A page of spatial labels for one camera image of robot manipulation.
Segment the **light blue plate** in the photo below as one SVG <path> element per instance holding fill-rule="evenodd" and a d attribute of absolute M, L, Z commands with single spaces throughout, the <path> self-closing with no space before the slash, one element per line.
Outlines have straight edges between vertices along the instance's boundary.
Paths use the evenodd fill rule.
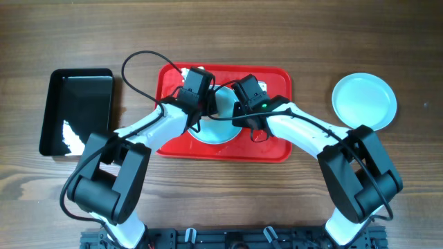
<path fill-rule="evenodd" d="M 353 73 L 335 85 L 332 107 L 345 125 L 353 129 L 365 125 L 377 131 L 395 119 L 397 98 L 380 77 L 369 73 Z"/>
<path fill-rule="evenodd" d="M 223 87 L 215 94 L 218 118 L 231 118 L 233 116 L 234 103 L 238 101 L 233 90 Z M 200 120 L 200 132 L 189 129 L 191 136 L 200 142 L 209 145 L 218 145 L 234 139 L 242 130 L 235 127 L 231 121 L 216 121 L 211 119 Z"/>

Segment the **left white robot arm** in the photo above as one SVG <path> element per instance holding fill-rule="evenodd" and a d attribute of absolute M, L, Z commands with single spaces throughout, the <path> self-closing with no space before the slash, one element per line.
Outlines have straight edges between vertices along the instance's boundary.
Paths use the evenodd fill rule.
<path fill-rule="evenodd" d="M 105 243 L 116 248 L 149 248 L 146 225 L 135 207 L 141 195 L 152 153 L 215 112 L 215 92 L 179 89 L 157 101 L 156 108 L 138 122 L 110 133 L 92 133 L 74 172 L 60 193 L 60 207 L 68 199 L 90 215 L 107 233 Z"/>

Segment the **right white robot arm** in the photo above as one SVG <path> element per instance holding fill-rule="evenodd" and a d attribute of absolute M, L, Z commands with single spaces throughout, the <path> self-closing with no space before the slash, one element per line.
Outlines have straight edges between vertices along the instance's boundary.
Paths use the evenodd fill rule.
<path fill-rule="evenodd" d="M 337 127 L 300 110 L 278 95 L 256 105 L 237 101 L 233 125 L 261 129 L 289 141 L 320 165 L 330 198 L 335 205 L 325 224 L 328 239 L 347 248 L 371 220 L 385 208 L 393 218 L 389 202 L 403 189 L 403 182 L 388 152 L 371 128 Z"/>

